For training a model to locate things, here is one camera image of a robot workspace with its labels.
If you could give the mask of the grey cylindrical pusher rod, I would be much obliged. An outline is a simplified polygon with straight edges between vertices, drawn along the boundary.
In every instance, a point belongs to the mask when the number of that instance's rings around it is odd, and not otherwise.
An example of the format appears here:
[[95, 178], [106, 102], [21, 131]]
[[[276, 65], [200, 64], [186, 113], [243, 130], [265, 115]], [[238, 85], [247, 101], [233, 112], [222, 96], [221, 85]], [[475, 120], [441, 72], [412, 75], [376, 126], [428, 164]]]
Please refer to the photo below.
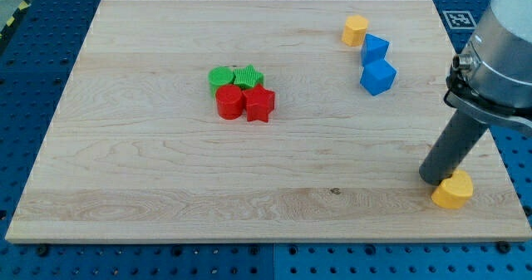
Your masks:
[[450, 178], [487, 129], [487, 124], [455, 111], [423, 160], [419, 168], [421, 178], [431, 185]]

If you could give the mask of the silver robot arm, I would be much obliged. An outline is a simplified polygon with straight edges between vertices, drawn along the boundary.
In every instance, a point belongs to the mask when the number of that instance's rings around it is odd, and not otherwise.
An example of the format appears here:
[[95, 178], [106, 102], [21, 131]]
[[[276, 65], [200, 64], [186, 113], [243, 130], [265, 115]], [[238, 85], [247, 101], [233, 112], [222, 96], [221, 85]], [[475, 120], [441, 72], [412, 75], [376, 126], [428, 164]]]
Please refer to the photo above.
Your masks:
[[491, 0], [446, 85], [455, 112], [419, 168], [432, 185], [454, 174], [489, 126], [531, 135], [531, 0]]

